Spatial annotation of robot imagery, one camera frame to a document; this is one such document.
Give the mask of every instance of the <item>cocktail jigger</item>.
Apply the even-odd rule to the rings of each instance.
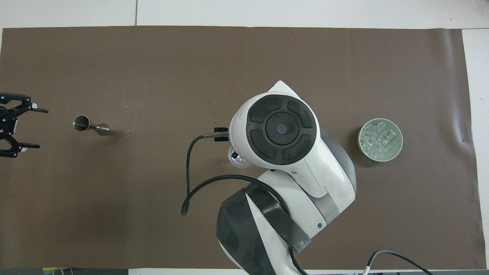
[[[90,119],[85,115],[77,116],[73,121],[73,127],[75,128],[76,131],[80,131],[80,132],[95,130],[97,134],[101,136],[108,135],[110,131],[110,128],[107,124],[105,123],[95,124],[91,122]]]

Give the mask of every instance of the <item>green bowl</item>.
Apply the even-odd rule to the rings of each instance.
[[[367,155],[367,152],[365,152],[362,149],[362,145],[360,143],[360,135],[361,135],[362,131],[364,130],[365,126],[367,126],[369,124],[374,126],[380,122],[385,123],[385,129],[387,131],[392,130],[394,133],[396,133],[396,138],[394,138],[390,143],[390,146],[392,147],[392,149],[389,152],[385,153],[385,155],[382,158],[375,159],[375,158]],[[360,132],[358,133],[358,147],[360,148],[360,151],[362,151],[362,153],[364,155],[366,155],[369,159],[375,160],[375,161],[380,161],[380,162],[386,162],[386,161],[392,160],[393,158],[395,158],[399,155],[399,152],[402,149],[402,134],[399,130],[399,127],[395,123],[393,123],[392,121],[385,119],[385,118],[374,118],[374,119],[368,121],[367,123],[365,123],[365,125],[363,125],[362,129],[360,129]]]

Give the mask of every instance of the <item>table surface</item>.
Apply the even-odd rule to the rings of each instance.
[[[322,27],[381,27],[381,28],[488,28],[487,1],[411,1],[390,5],[388,1],[313,2],[305,12],[297,13],[295,4],[284,10],[283,3],[269,1],[238,1],[226,4],[214,0],[170,2],[155,0],[97,1],[96,3],[64,3],[64,1],[5,0],[0,3],[0,28],[41,26],[97,25],[287,25]],[[215,14],[229,14],[215,17]],[[488,29],[463,30],[467,74],[471,99],[472,132],[478,163],[479,193],[486,242],[489,227],[489,118],[485,106],[489,95]]]

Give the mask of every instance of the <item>black rubber pad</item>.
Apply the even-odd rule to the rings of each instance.
[[[256,102],[250,110],[249,120],[257,123],[262,123],[267,114],[282,106],[280,98],[274,96],[266,96]]]
[[[273,143],[287,145],[297,137],[299,125],[293,116],[287,113],[276,113],[267,120],[265,133]]]
[[[251,130],[251,140],[253,141],[253,144],[256,146],[258,151],[264,154],[267,158],[273,159],[277,154],[277,149],[273,148],[270,144],[268,144],[265,138],[263,137],[262,130],[260,129]]]
[[[310,149],[312,138],[309,135],[302,135],[301,139],[298,143],[296,143],[291,148],[284,150],[284,159],[291,160],[299,155],[301,155],[304,151]]]
[[[309,111],[308,108],[304,108],[302,102],[298,100],[291,100],[287,104],[287,108],[294,112],[302,122],[302,127],[304,128],[312,128],[314,123],[314,116]]]

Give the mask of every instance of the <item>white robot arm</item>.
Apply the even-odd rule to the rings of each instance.
[[[352,161],[320,129],[311,108],[282,81],[238,109],[229,140],[233,158],[268,170],[257,180],[227,177],[251,184],[221,205],[216,235],[222,249],[252,275],[305,274],[294,253],[355,199]],[[192,195],[187,196],[182,214]]]

